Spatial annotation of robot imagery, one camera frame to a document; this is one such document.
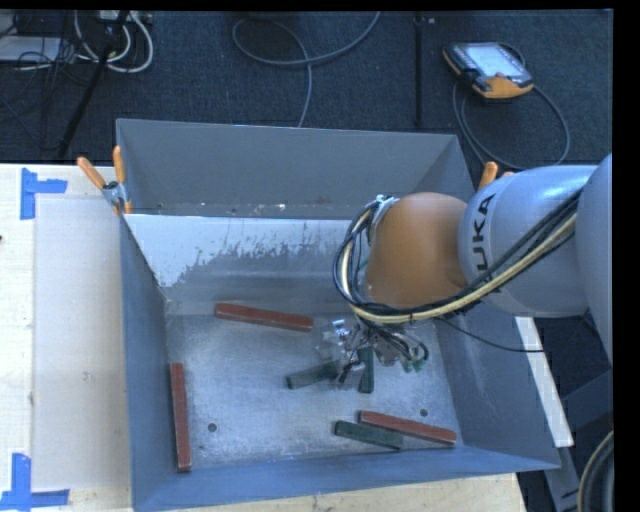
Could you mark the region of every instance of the wooden block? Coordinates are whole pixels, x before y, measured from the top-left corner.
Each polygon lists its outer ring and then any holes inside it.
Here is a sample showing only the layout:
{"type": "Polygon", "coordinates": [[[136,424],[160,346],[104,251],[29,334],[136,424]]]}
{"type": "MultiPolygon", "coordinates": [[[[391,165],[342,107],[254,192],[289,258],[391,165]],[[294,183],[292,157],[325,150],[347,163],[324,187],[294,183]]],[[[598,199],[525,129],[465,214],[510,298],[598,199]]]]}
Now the wooden block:
{"type": "Polygon", "coordinates": [[[404,444],[402,436],[395,432],[368,425],[358,425],[348,421],[336,421],[333,433],[340,437],[347,437],[393,450],[401,450],[404,444]]]}
{"type": "Polygon", "coordinates": [[[294,331],[309,332],[313,329],[313,318],[308,316],[280,313],[278,311],[225,302],[216,304],[214,315],[225,320],[279,327],[294,331]]]}
{"type": "Polygon", "coordinates": [[[187,416],[187,390],[182,363],[171,363],[171,398],[173,401],[173,424],[176,436],[178,471],[191,470],[191,445],[189,443],[189,417],[187,416]]]}
{"type": "Polygon", "coordinates": [[[434,427],[433,425],[427,425],[419,421],[407,420],[373,411],[362,411],[359,416],[359,421],[365,425],[384,428],[407,436],[446,444],[448,446],[455,444],[457,439],[457,435],[453,430],[434,427]]]}

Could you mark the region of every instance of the wire bundle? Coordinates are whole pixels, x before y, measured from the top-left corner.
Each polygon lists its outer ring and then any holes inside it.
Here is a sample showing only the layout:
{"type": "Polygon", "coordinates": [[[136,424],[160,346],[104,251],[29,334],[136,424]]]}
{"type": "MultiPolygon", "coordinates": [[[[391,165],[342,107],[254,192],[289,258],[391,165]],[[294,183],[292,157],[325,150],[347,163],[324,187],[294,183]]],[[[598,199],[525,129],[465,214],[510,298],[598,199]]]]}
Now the wire bundle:
{"type": "Polygon", "coordinates": [[[361,320],[379,324],[413,324],[416,321],[447,317],[476,304],[483,296],[524,271],[535,261],[550,254],[573,235],[578,199],[582,190],[572,194],[560,206],[541,219],[518,240],[490,268],[467,284],[456,295],[430,304],[411,308],[395,308],[365,300],[359,292],[359,272],[364,233],[369,235],[375,212],[387,197],[378,196],[368,203],[355,217],[347,230],[333,263],[333,279],[336,288],[349,302],[351,309],[361,320]]]}

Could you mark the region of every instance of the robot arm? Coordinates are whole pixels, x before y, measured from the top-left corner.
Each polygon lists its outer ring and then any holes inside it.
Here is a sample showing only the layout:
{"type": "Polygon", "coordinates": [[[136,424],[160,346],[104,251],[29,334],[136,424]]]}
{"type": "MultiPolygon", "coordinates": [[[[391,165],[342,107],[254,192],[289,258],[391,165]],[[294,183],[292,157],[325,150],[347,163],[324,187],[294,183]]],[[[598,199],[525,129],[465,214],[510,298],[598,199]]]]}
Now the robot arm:
{"type": "Polygon", "coordinates": [[[611,359],[611,166],[609,155],[598,166],[540,167],[495,181],[488,167],[467,204],[428,192],[379,197],[336,256],[338,289],[374,325],[454,314],[478,301],[518,316],[590,310],[611,359]],[[368,255],[356,248],[364,232],[368,255]]]}

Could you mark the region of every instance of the dark green block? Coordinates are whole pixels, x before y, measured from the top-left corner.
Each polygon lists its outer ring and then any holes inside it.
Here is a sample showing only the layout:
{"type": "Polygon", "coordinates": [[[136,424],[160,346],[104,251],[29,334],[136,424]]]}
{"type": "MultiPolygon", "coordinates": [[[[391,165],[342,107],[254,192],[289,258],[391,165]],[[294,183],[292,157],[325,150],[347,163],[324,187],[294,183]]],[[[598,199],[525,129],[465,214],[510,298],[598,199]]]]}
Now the dark green block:
{"type": "Polygon", "coordinates": [[[330,361],[308,370],[303,370],[298,373],[293,373],[287,376],[287,387],[289,389],[298,389],[310,384],[315,384],[321,380],[335,379],[341,370],[341,364],[339,360],[330,361]]]}
{"type": "Polygon", "coordinates": [[[373,393],[373,347],[369,346],[358,349],[358,359],[365,365],[365,370],[362,374],[358,391],[360,393],[373,393]]]}
{"type": "Polygon", "coordinates": [[[349,439],[375,444],[393,450],[401,450],[403,445],[402,436],[396,432],[370,427],[369,425],[350,423],[348,421],[336,421],[333,433],[340,437],[348,437],[349,439]]]}

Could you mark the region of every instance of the black cable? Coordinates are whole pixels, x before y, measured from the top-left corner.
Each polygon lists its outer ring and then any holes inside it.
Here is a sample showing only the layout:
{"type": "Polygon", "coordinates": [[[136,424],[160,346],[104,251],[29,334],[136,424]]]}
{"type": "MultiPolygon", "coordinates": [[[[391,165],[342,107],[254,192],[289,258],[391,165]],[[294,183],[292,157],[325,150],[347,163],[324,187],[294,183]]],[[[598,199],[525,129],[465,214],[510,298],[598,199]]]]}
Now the black cable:
{"type": "MultiPolygon", "coordinates": [[[[518,164],[514,164],[511,162],[508,162],[506,160],[504,160],[503,158],[495,155],[491,150],[489,150],[486,146],[484,146],[477,138],[476,136],[471,132],[471,129],[469,128],[469,125],[467,123],[467,119],[466,119],[466,114],[465,114],[465,106],[467,103],[467,100],[473,96],[472,92],[469,92],[467,94],[467,96],[465,96],[462,100],[461,106],[460,106],[460,110],[458,110],[458,106],[457,106],[457,89],[458,89],[458,84],[460,83],[460,81],[456,81],[456,83],[453,86],[453,111],[454,111],[454,115],[456,117],[456,120],[458,122],[458,125],[460,126],[462,133],[464,134],[464,136],[467,138],[468,142],[469,142],[469,146],[471,147],[472,151],[474,152],[474,154],[476,155],[476,157],[478,158],[478,160],[480,160],[480,163],[482,163],[483,165],[487,162],[488,159],[490,160],[494,160],[496,163],[499,163],[501,165],[503,165],[504,167],[507,167],[509,169],[512,169],[514,171],[519,171],[519,170],[524,170],[529,168],[530,166],[523,166],[523,165],[518,165],[518,164]],[[483,151],[489,158],[485,158],[483,157],[483,155],[481,154],[481,151],[483,151]]],[[[556,160],[556,162],[552,165],[558,165],[560,163],[562,163],[565,158],[567,157],[567,154],[569,153],[569,149],[571,146],[571,136],[569,133],[569,127],[567,125],[566,120],[564,119],[564,116],[562,115],[562,113],[560,112],[560,110],[558,109],[558,107],[556,106],[556,104],[553,102],[553,100],[551,100],[551,98],[549,96],[547,96],[542,89],[540,89],[540,87],[538,86],[534,86],[533,91],[536,91],[538,94],[540,94],[540,96],[542,96],[542,98],[551,106],[553,112],[557,115],[558,119],[560,120],[560,122],[562,123],[562,128],[565,134],[565,139],[566,139],[566,143],[565,143],[565,148],[562,152],[562,155],[560,156],[560,158],[558,160],[556,160]]]]}
{"type": "Polygon", "coordinates": [[[316,57],[309,57],[309,55],[307,53],[307,50],[305,49],[304,44],[302,43],[300,38],[291,29],[289,29],[288,27],[286,27],[282,23],[274,21],[274,20],[262,20],[262,19],[258,19],[257,20],[257,21],[269,21],[270,23],[272,23],[273,25],[278,26],[279,28],[281,28],[282,30],[287,32],[291,37],[293,37],[293,39],[298,44],[298,47],[302,51],[302,54],[304,55],[304,59],[300,59],[300,60],[286,61],[286,60],[265,59],[263,57],[259,57],[258,55],[255,55],[255,54],[249,52],[248,50],[246,50],[242,46],[240,41],[238,40],[238,35],[237,35],[238,28],[242,24],[244,24],[248,19],[254,19],[255,20],[255,18],[242,18],[242,19],[238,20],[233,26],[233,29],[231,31],[231,36],[232,36],[233,42],[235,43],[236,47],[242,53],[244,53],[247,57],[250,57],[251,59],[254,59],[254,60],[258,61],[258,62],[261,62],[262,64],[269,64],[269,65],[279,66],[279,67],[306,66],[306,68],[307,68],[307,94],[306,94],[306,97],[305,97],[305,102],[304,102],[304,107],[302,109],[302,114],[301,114],[300,119],[299,119],[298,124],[297,124],[297,128],[301,128],[303,123],[304,123],[305,117],[307,115],[307,110],[309,108],[309,103],[311,102],[311,90],[312,90],[312,87],[313,87],[313,85],[312,85],[313,84],[312,66],[328,62],[329,60],[337,58],[337,57],[339,57],[341,55],[344,55],[345,53],[350,51],[352,48],[354,48],[356,45],[358,45],[360,43],[360,41],[362,41],[369,34],[369,32],[371,32],[371,30],[373,29],[373,27],[377,23],[379,17],[380,17],[380,11],[378,11],[376,13],[376,15],[373,18],[373,21],[369,24],[367,29],[355,41],[351,42],[350,44],[348,44],[347,46],[345,46],[343,48],[340,48],[339,50],[336,50],[334,52],[331,52],[331,53],[328,53],[328,54],[325,54],[325,55],[319,55],[319,56],[316,56],[316,57]]]}
{"type": "Polygon", "coordinates": [[[482,343],[486,343],[487,345],[491,345],[492,347],[495,348],[499,348],[500,350],[506,350],[507,352],[521,352],[521,353],[526,353],[526,354],[539,354],[544,352],[543,349],[535,349],[535,350],[529,350],[526,348],[513,348],[513,347],[506,347],[504,345],[500,345],[499,343],[494,343],[493,341],[490,341],[486,338],[483,338],[482,336],[478,336],[477,334],[473,334],[469,331],[467,331],[466,329],[463,329],[462,327],[458,327],[456,324],[454,324],[453,322],[449,322],[449,320],[446,320],[442,317],[435,317],[434,320],[439,320],[440,322],[443,322],[445,324],[447,324],[449,327],[452,327],[454,329],[456,329],[457,331],[460,331],[463,334],[466,334],[467,336],[471,336],[472,338],[475,338],[479,341],[481,341],[482,343]]]}
{"type": "Polygon", "coordinates": [[[233,41],[236,44],[236,46],[238,47],[238,49],[244,53],[247,57],[251,57],[254,60],[257,60],[259,62],[262,62],[263,64],[272,64],[272,65],[276,65],[276,66],[306,66],[308,64],[320,64],[320,63],[325,63],[328,62],[331,59],[335,59],[336,57],[340,57],[341,55],[344,55],[345,53],[347,53],[348,51],[350,51],[351,49],[353,49],[355,46],[357,46],[360,41],[362,41],[365,37],[367,37],[367,35],[369,35],[369,32],[371,32],[371,30],[373,30],[373,27],[376,25],[376,23],[378,22],[378,19],[380,18],[380,12],[381,11],[377,11],[373,17],[373,20],[371,21],[371,23],[369,24],[369,26],[365,29],[365,31],[353,42],[349,43],[347,46],[340,48],[339,50],[327,53],[325,55],[318,55],[316,57],[305,57],[304,59],[300,59],[300,60],[272,60],[272,59],[265,59],[263,57],[259,57],[258,55],[255,55],[251,52],[249,52],[248,50],[246,50],[238,41],[237,38],[237,31],[238,28],[240,27],[240,25],[242,25],[247,18],[243,18],[240,21],[238,21],[234,26],[233,26],[233,31],[232,31],[232,37],[233,37],[233,41]]]}

